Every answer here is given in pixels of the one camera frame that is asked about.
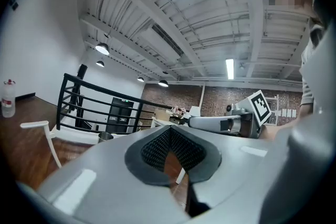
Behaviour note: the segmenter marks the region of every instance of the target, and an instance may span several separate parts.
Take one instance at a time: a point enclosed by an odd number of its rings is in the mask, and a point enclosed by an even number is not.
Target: ceiling
[[[107,43],[111,58],[149,81],[225,82],[225,59],[234,58],[235,82],[301,86],[301,53],[309,38],[301,10],[263,0],[86,3],[80,14],[86,44]],[[153,26],[163,30],[164,42],[144,37]],[[174,51],[165,53],[167,46]],[[176,53],[178,59],[169,56]]]

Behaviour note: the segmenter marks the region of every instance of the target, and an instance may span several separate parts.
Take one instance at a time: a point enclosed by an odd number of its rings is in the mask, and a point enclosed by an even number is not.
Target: plastic bottle
[[[15,81],[4,81],[4,90],[1,99],[2,116],[10,118],[15,114]]]

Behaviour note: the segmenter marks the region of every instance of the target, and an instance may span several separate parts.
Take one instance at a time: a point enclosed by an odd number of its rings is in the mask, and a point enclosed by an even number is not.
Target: ceiling pipe
[[[194,77],[193,81],[223,81],[223,82],[257,82],[257,83],[265,83],[270,82],[273,84],[290,84],[296,86],[302,86],[302,82],[298,80],[280,80],[273,78],[247,78],[247,77],[238,77],[234,80],[228,80],[226,77]]]
[[[158,83],[159,81],[158,80],[149,80],[147,81],[146,83],[149,83],[149,84],[155,84],[155,83]],[[244,81],[241,81],[241,80],[228,80],[228,79],[222,79],[222,80],[168,80],[167,81],[169,84],[185,84],[185,83],[189,83],[189,84],[196,84],[196,85],[203,85],[204,83],[207,83],[207,82],[228,82],[228,83],[244,83]],[[260,81],[260,78],[256,78],[256,80],[249,80],[248,82],[251,82],[251,83],[259,83],[259,84],[263,84],[265,82],[268,82],[268,83],[271,83],[271,84],[274,84],[274,85],[277,85],[279,82],[279,80],[275,80],[275,81]],[[302,83],[296,83],[296,82],[299,82],[299,81],[291,81],[291,82],[294,82],[294,83],[289,83],[289,82],[286,82],[284,84],[286,85],[295,85],[295,86],[302,86]]]
[[[195,65],[200,65],[201,61],[197,54],[190,47],[185,37],[178,30],[176,25],[169,19],[169,17],[155,4],[152,0],[132,0],[137,6],[139,6],[148,16],[156,21],[178,44],[178,46],[184,51],[186,57],[189,58]],[[198,68],[198,71],[206,76],[206,70]]]
[[[237,63],[243,63],[245,65],[250,65],[250,64],[255,64],[255,65],[265,65],[265,66],[283,66],[283,67],[296,67],[296,68],[300,68],[300,65],[290,65],[287,63],[279,63],[279,62],[247,62],[244,60],[236,60]],[[197,68],[197,67],[207,67],[207,66],[217,66],[217,65],[223,65],[224,66],[224,62],[223,61],[217,61],[217,62],[212,62],[212,63],[207,63],[205,65],[199,65],[199,66],[189,66],[189,67],[175,67],[175,68],[169,68],[167,69],[167,71],[173,71],[173,70],[179,70],[179,69],[189,69],[189,68]]]
[[[148,84],[157,84],[157,80],[149,80]],[[246,88],[257,90],[274,90],[274,91],[293,91],[302,92],[302,86],[289,86],[277,83],[257,83],[257,82],[241,82],[241,81],[168,81],[173,85],[191,85],[191,86],[203,86],[207,87],[230,87],[230,88]]]

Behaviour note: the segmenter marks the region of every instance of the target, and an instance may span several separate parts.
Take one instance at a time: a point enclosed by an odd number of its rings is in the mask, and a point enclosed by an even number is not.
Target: metal railing
[[[71,87],[66,87],[68,82],[73,82],[74,85]],[[91,90],[95,90],[101,93],[105,93],[108,94],[112,97],[117,97],[117,98],[121,98],[121,99],[126,99],[132,102],[136,102],[139,103],[138,108],[129,108],[126,106],[122,106],[122,105],[117,105],[117,104],[112,104],[112,103],[107,103],[107,102],[103,102],[100,100],[95,100],[93,98],[89,98],[86,97],[82,94],[80,94],[80,87],[85,87]],[[101,111],[97,111],[97,110],[92,110],[92,109],[88,109],[83,107],[83,100],[89,100],[92,102],[96,102],[96,103],[100,103],[100,104],[104,104],[104,105],[108,105],[109,107],[111,106],[115,106],[115,107],[119,107],[119,108],[124,108],[124,109],[129,109],[129,110],[135,110],[137,113],[135,115],[135,117],[133,116],[123,116],[123,115],[116,115],[116,114],[111,114],[111,113],[107,113],[107,112],[101,112]],[[69,74],[64,74],[64,78],[63,78],[63,82],[62,82],[62,86],[59,92],[59,98],[58,98],[58,105],[57,105],[57,118],[56,118],[56,129],[60,129],[61,126],[65,126],[65,127],[69,127],[72,129],[76,129],[76,130],[80,130],[80,131],[85,131],[85,132],[94,132],[94,133],[100,133],[102,131],[96,131],[96,130],[89,130],[89,129],[85,129],[85,128],[81,128],[78,126],[71,126],[68,124],[64,124],[61,122],[61,116],[67,116],[70,118],[75,119],[77,122],[80,121],[85,121],[85,122],[89,122],[89,123],[96,123],[96,124],[102,124],[102,125],[112,125],[112,126],[124,126],[124,127],[133,127],[133,131],[131,133],[134,133],[137,131],[137,128],[139,127],[151,127],[150,125],[139,125],[139,120],[145,120],[145,121],[151,121],[151,118],[142,118],[141,117],[141,113],[142,112],[146,112],[146,113],[154,113],[154,111],[150,111],[150,110],[143,110],[143,105],[149,105],[149,106],[154,106],[156,108],[164,108],[164,109],[171,109],[172,107],[169,105],[164,105],[164,104],[157,104],[157,103],[153,103],[153,102],[149,102],[146,100],[142,100],[139,98],[135,98],[135,97],[131,97],[129,95],[126,94],[122,94],[119,92],[115,92],[115,91],[111,91],[109,89],[88,83],[86,81],[83,81],[81,79],[79,79],[78,77],[69,75]],[[77,116],[74,115],[70,115],[68,113],[64,113],[63,109],[65,107],[69,106],[71,108],[71,110],[77,109]],[[112,116],[112,117],[119,117],[119,118],[124,118],[124,119],[135,119],[134,124],[133,125],[126,125],[126,124],[120,124],[120,123],[108,123],[108,122],[102,122],[102,121],[95,121],[95,120],[91,120],[91,119],[84,119],[83,118],[83,112],[84,111],[88,111],[91,113],[96,113],[96,114],[101,114],[101,115],[107,115],[107,116]],[[127,132],[114,132],[116,134],[130,134]]]

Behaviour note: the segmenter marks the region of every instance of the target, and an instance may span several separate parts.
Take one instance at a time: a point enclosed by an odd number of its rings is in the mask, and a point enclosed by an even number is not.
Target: gray surface
[[[38,193],[49,202],[82,169],[97,173],[74,217],[88,223],[179,223],[190,217],[167,187],[149,186],[134,177],[124,163],[127,148],[162,126],[97,144],[47,178]]]
[[[322,107],[324,111],[334,110],[336,105],[335,28],[335,21],[333,20],[314,54],[300,69],[316,104]]]
[[[310,197],[335,157],[335,117],[335,113],[314,114],[293,129],[282,129],[241,187],[187,223],[287,222]],[[224,186],[217,187],[212,199],[226,191]],[[266,216],[261,215],[262,208]]]
[[[52,224],[83,224],[84,222],[79,221],[67,214],[61,212],[56,207],[48,203],[40,195],[38,195],[32,188],[18,183],[19,189],[24,195],[27,196],[31,204],[36,208],[41,217],[45,220],[44,223]]]
[[[263,157],[246,153],[243,146],[268,150],[272,141],[250,138],[218,135],[200,130],[193,130],[193,135],[213,143],[222,154],[222,162],[215,174],[205,182],[194,184],[198,201],[214,207],[234,193],[243,183],[249,182],[249,177]]]
[[[193,185],[211,210],[190,219],[166,187],[145,185],[126,168],[127,148],[157,127],[98,144],[50,176],[38,192],[49,202],[81,172],[97,179],[75,212],[88,223],[276,223],[303,206],[335,157],[336,114],[315,114],[274,141],[183,129],[213,143],[222,154],[214,175]],[[265,157],[242,151],[268,150]]]

